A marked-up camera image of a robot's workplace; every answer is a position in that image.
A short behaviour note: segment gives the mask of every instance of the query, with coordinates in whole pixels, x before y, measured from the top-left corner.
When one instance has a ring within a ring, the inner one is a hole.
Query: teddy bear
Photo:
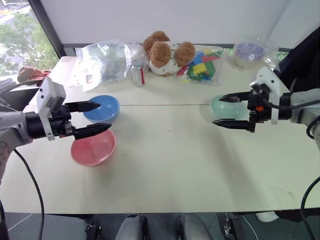
[[[190,63],[196,54],[196,48],[191,42],[172,43],[163,31],[154,32],[142,46],[149,58],[150,69],[164,77],[178,72]]]

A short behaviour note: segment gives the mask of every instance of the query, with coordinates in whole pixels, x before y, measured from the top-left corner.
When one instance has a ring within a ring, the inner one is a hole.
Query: black floor
[[[213,240],[224,240],[218,215],[224,213],[196,213],[208,228]],[[151,240],[175,240],[175,213],[145,214]],[[119,227],[127,214],[96,214],[87,220],[70,216],[45,215],[43,240],[85,240],[84,233],[87,223],[94,219],[102,226],[102,240],[114,240]],[[258,240],[308,240],[303,223],[295,223],[284,219],[263,223],[254,214],[247,215],[246,220],[253,227]],[[40,215],[28,213],[6,213],[6,222],[11,240],[37,239],[40,227]],[[249,225],[241,219],[245,240],[255,240],[256,237]],[[317,240],[320,239],[320,217],[310,216],[308,222]]]

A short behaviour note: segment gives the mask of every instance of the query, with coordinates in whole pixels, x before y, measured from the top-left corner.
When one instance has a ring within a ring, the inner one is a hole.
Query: white shoe
[[[274,211],[266,211],[255,214],[256,218],[263,223],[270,223],[279,218]]]

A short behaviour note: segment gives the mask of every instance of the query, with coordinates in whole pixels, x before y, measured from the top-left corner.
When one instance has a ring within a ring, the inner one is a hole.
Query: blue bowl
[[[109,95],[99,95],[91,98],[90,101],[100,104],[100,107],[91,111],[85,111],[83,115],[92,123],[111,124],[116,120],[120,104],[118,100]]]

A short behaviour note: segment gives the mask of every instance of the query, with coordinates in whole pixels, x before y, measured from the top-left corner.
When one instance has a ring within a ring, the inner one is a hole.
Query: plastic bag
[[[145,84],[144,72],[149,69],[149,59],[145,49],[140,44],[128,44],[126,50],[126,75],[133,78],[136,87],[143,87]]]
[[[265,36],[245,36],[234,45],[233,60],[244,69],[265,62],[272,70],[279,71],[278,50]]]
[[[177,72],[184,83],[205,83],[218,86],[222,82],[221,72],[225,50],[218,46],[196,46],[191,63]]]
[[[77,51],[73,86],[82,85],[84,92],[99,85],[135,76],[137,69],[147,71],[149,61],[140,44],[109,40],[85,46]]]

